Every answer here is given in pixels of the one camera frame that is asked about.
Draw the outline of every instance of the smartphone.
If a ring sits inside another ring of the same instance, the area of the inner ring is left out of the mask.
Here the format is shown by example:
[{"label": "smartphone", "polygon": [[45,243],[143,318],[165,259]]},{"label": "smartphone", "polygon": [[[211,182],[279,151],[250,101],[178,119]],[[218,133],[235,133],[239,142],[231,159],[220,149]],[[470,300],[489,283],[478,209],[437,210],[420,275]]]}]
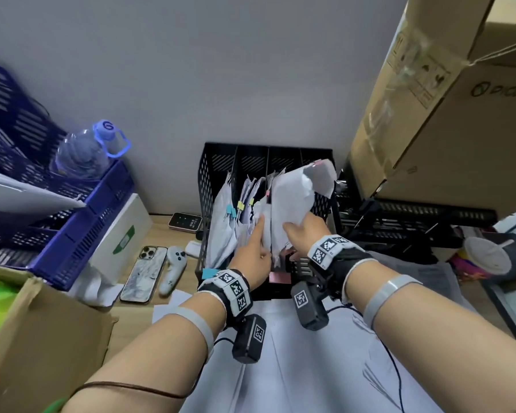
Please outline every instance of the smartphone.
[{"label": "smartphone", "polygon": [[120,300],[128,303],[147,303],[157,284],[166,261],[167,248],[145,246],[132,268],[128,281],[120,293]]},{"label": "smartphone", "polygon": [[182,232],[196,233],[201,226],[202,217],[194,216],[186,213],[174,213],[168,227],[174,230],[181,230]]}]

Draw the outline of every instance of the forearm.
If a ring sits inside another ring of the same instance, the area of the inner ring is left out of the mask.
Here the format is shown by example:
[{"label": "forearm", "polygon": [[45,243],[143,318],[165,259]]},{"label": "forearm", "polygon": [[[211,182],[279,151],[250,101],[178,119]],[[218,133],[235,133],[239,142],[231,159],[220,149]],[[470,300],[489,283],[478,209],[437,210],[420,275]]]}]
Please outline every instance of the forearm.
[{"label": "forearm", "polygon": [[[346,294],[360,312],[395,271],[357,266]],[[516,412],[516,341],[482,317],[419,284],[380,308],[373,325],[444,411]]]},{"label": "forearm", "polygon": [[[222,331],[226,311],[208,293],[198,293],[181,305],[198,313],[210,326],[214,338]],[[90,379],[143,385],[173,394],[187,394],[207,356],[199,329],[187,319],[168,314],[138,336]],[[145,411],[177,412],[183,400],[170,399],[122,388],[87,388],[67,403],[63,412],[102,413]]]}]

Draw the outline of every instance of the wooden desk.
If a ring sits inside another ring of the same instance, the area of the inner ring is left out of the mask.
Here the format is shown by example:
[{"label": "wooden desk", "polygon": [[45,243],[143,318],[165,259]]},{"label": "wooden desk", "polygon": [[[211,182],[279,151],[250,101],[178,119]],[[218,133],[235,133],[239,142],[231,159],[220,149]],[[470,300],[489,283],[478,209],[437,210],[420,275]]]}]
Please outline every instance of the wooden desk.
[{"label": "wooden desk", "polygon": [[[151,227],[151,230],[149,230],[142,246],[169,247],[177,245],[181,248],[185,248],[189,241],[195,239],[195,235],[192,233],[169,229],[168,222],[170,221],[170,218],[170,216],[151,216],[153,226]],[[136,261],[138,254],[134,255],[134,261]],[[126,268],[126,272],[120,280],[121,283],[126,282],[133,266],[134,264],[130,263]],[[178,290],[185,291],[190,294],[197,291],[198,281],[195,276],[196,267],[197,260],[188,256],[185,271],[176,285]],[[112,316],[118,318],[118,322],[113,326],[113,332],[111,333],[109,349],[105,356],[105,362],[127,346],[127,344],[134,340],[145,329],[151,326],[154,305],[164,305],[168,303],[169,300],[170,298],[162,298],[158,295],[158,286],[156,287],[149,303],[145,305],[123,303],[117,299],[117,302],[113,305],[110,312]]]},{"label": "wooden desk", "polygon": [[[185,233],[168,228],[170,216],[151,216],[153,227],[149,231],[143,246],[164,246],[169,247],[177,245],[185,248],[187,243],[195,238],[192,233]],[[126,282],[133,267],[133,263],[127,267],[121,282]],[[181,276],[176,288],[188,293],[197,291],[197,277],[195,276],[195,268],[197,260],[191,256],[187,257],[187,267]],[[468,283],[463,285],[462,292],[465,298],[474,306],[474,308],[494,326],[498,327],[505,333],[512,336],[505,322],[497,312],[497,309],[489,300],[488,295],[479,283]],[[113,305],[111,314],[118,317],[118,322],[113,327],[111,334],[109,349],[105,356],[108,361],[113,355],[117,354],[127,344],[134,340],[140,333],[151,326],[154,305],[164,305],[168,303],[170,298],[161,298],[158,291],[155,290],[151,301],[145,305],[137,305],[123,303],[118,301]]]}]

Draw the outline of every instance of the hand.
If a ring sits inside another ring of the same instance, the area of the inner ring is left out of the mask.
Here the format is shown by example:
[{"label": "hand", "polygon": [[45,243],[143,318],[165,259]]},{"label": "hand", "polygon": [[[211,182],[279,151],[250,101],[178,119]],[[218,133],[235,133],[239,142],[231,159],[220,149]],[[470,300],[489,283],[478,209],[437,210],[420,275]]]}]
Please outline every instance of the hand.
[{"label": "hand", "polygon": [[250,291],[266,281],[271,271],[271,253],[262,248],[262,232],[265,219],[260,216],[249,241],[235,252],[230,268],[241,271],[250,285]]},{"label": "hand", "polygon": [[331,234],[325,221],[310,211],[304,217],[302,225],[286,222],[283,223],[283,229],[285,229],[289,241],[302,256],[308,255],[315,242],[323,236]]}]

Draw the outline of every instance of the plastic water bottle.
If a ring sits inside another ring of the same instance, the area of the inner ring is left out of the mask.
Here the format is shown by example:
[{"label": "plastic water bottle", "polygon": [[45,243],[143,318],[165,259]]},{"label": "plastic water bottle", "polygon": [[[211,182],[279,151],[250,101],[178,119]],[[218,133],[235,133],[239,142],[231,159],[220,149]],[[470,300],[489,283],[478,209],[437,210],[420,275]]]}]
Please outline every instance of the plastic water bottle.
[{"label": "plastic water bottle", "polygon": [[[117,133],[125,146],[119,151]],[[124,133],[109,120],[101,120],[91,129],[69,133],[58,147],[50,171],[79,180],[99,180],[109,169],[112,159],[131,147]]]}]

